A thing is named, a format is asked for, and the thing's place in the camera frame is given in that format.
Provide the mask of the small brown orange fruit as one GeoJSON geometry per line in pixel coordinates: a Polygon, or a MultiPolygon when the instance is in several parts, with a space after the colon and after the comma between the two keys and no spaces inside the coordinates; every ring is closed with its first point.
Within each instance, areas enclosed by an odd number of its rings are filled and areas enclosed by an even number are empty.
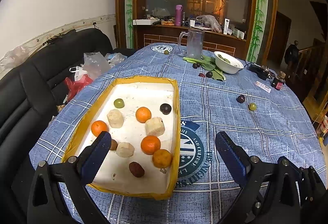
{"type": "Polygon", "coordinates": [[[110,147],[110,150],[111,151],[115,151],[117,149],[117,147],[118,147],[117,141],[114,140],[114,139],[111,139],[111,147],[110,147]]]}

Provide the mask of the orange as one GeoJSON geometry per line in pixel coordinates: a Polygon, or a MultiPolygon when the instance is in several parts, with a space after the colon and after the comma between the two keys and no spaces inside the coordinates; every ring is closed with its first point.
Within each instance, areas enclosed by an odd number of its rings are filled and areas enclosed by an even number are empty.
{"type": "Polygon", "coordinates": [[[136,110],[136,120],[145,123],[152,118],[152,113],[147,107],[140,107],[136,110]]]}
{"type": "Polygon", "coordinates": [[[108,132],[108,126],[104,121],[97,120],[91,125],[91,132],[95,137],[98,137],[101,132],[108,132]]]}

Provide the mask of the small sugarcane piece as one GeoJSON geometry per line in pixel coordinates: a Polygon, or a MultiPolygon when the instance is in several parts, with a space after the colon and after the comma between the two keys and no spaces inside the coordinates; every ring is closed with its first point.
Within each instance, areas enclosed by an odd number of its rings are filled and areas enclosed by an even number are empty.
{"type": "Polygon", "coordinates": [[[134,147],[128,142],[121,142],[117,146],[116,154],[123,158],[131,157],[134,154],[134,147]]]}

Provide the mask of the red jujube date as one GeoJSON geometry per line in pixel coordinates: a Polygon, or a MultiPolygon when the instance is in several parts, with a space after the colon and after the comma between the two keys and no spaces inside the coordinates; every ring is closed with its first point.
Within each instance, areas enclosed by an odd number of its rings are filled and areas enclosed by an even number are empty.
{"type": "Polygon", "coordinates": [[[131,162],[129,164],[129,170],[130,173],[137,178],[143,177],[145,175],[143,167],[137,162],[131,162]]]}

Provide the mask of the yellow rimmed foam tray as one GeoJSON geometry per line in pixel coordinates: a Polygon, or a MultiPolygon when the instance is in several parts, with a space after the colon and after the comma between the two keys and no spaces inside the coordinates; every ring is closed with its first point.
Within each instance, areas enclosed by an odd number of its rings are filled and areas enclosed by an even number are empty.
{"type": "Polygon", "coordinates": [[[91,132],[92,123],[97,120],[107,123],[107,113],[115,108],[113,102],[117,98],[124,100],[124,107],[120,109],[124,123],[121,128],[108,126],[109,133],[117,143],[130,143],[134,147],[134,154],[123,158],[116,151],[109,151],[90,186],[102,192],[124,196],[156,200],[170,198],[177,182],[180,158],[180,100],[176,80],[149,76],[115,79],[81,118],[71,135],[62,162],[71,156],[78,156],[94,142],[96,138],[91,132]],[[172,107],[167,115],[159,110],[163,103],[172,107]],[[140,107],[147,107],[152,117],[162,118],[165,125],[164,134],[158,137],[162,149],[172,155],[171,165],[165,172],[155,167],[152,156],[143,153],[141,149],[146,130],[145,124],[136,120],[136,110],[140,107]],[[137,178],[130,173],[131,162],[137,162],[143,167],[143,177],[137,178]]]}

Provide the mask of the mandarin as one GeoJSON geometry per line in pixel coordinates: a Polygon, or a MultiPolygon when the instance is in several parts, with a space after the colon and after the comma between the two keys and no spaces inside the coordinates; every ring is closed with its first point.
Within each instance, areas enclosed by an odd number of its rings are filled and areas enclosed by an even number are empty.
{"type": "Polygon", "coordinates": [[[167,168],[171,165],[172,155],[166,149],[159,149],[152,155],[152,162],[157,168],[167,168]]]}

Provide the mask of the large sugarcane chunk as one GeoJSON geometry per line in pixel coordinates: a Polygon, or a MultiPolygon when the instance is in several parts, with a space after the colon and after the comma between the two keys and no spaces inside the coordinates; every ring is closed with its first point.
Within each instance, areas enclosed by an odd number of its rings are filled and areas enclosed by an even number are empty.
{"type": "Polygon", "coordinates": [[[160,136],[165,132],[165,125],[162,118],[153,117],[145,122],[145,130],[147,136],[160,136]]]}

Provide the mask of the dark purple plum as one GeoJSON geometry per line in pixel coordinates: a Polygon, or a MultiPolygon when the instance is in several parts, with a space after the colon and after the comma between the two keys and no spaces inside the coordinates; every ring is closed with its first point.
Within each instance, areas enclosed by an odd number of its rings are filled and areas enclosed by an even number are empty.
{"type": "Polygon", "coordinates": [[[238,103],[244,103],[246,100],[246,97],[244,95],[239,95],[236,99],[238,103]]]}

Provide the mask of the black red cylindrical device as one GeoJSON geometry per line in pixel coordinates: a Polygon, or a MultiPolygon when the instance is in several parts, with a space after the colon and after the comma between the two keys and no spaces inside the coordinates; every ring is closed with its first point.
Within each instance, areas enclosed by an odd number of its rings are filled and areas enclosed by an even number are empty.
{"type": "Polygon", "coordinates": [[[284,83],[285,83],[284,78],[282,78],[280,76],[275,76],[273,81],[272,81],[271,86],[279,91],[283,87],[284,83]]]}

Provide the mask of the dark grape leaves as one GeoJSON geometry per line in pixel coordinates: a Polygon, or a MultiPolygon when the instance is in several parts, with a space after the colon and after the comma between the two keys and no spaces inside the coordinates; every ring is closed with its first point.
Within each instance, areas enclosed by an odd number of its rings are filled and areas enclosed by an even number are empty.
{"type": "Polygon", "coordinates": [[[206,73],[206,77],[208,77],[208,78],[212,78],[212,77],[213,77],[213,73],[212,73],[212,71],[208,71],[208,72],[206,73]]]}
{"type": "Polygon", "coordinates": [[[200,64],[198,64],[198,63],[194,63],[194,64],[192,65],[192,67],[193,67],[194,69],[197,69],[197,68],[200,67],[200,64]]]}

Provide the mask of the black charger device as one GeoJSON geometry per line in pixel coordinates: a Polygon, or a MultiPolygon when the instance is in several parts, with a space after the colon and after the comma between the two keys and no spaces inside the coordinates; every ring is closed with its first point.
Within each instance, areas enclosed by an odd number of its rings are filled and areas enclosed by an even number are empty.
{"type": "Polygon", "coordinates": [[[248,68],[251,72],[257,74],[258,78],[267,80],[272,78],[271,71],[265,66],[259,66],[255,63],[250,64],[248,68]]]}

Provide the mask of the black leather sofa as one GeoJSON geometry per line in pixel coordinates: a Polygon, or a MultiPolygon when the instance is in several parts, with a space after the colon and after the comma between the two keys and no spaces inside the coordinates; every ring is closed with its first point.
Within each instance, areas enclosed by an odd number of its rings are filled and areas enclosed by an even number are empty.
{"type": "Polygon", "coordinates": [[[69,69],[81,64],[87,52],[130,57],[135,51],[112,48],[96,28],[71,30],[50,39],[1,79],[1,212],[18,222],[26,221],[34,175],[28,154],[68,94],[64,80],[71,76],[69,69]]]}

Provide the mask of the green vegetable leaves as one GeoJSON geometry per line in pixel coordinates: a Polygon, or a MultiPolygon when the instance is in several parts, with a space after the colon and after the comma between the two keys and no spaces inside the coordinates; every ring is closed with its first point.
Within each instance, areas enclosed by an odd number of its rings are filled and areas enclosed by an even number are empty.
{"type": "Polygon", "coordinates": [[[207,72],[212,71],[212,73],[213,73],[212,78],[214,80],[218,80],[218,81],[225,81],[226,80],[226,77],[223,74],[223,71],[216,66],[214,57],[208,57],[208,56],[202,55],[201,59],[184,57],[183,60],[188,62],[188,63],[192,63],[192,64],[198,63],[198,64],[200,64],[200,67],[202,67],[207,72]]]}

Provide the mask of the clear plastic pitcher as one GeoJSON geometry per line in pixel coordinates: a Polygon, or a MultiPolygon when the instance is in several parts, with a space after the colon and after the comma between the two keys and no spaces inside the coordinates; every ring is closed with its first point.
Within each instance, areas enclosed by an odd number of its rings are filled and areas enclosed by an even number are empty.
{"type": "Polygon", "coordinates": [[[179,56],[200,59],[204,44],[205,33],[199,29],[189,29],[187,32],[181,32],[177,41],[179,56]],[[181,49],[181,41],[187,37],[186,50],[181,49]]]}

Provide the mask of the white box on counter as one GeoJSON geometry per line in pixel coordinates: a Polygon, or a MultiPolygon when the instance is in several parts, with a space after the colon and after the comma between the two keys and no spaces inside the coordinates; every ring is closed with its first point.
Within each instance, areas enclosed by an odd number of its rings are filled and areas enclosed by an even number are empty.
{"type": "Polygon", "coordinates": [[[223,25],[223,34],[228,34],[229,23],[230,23],[230,20],[228,18],[226,18],[224,21],[224,25],[223,25]]]}

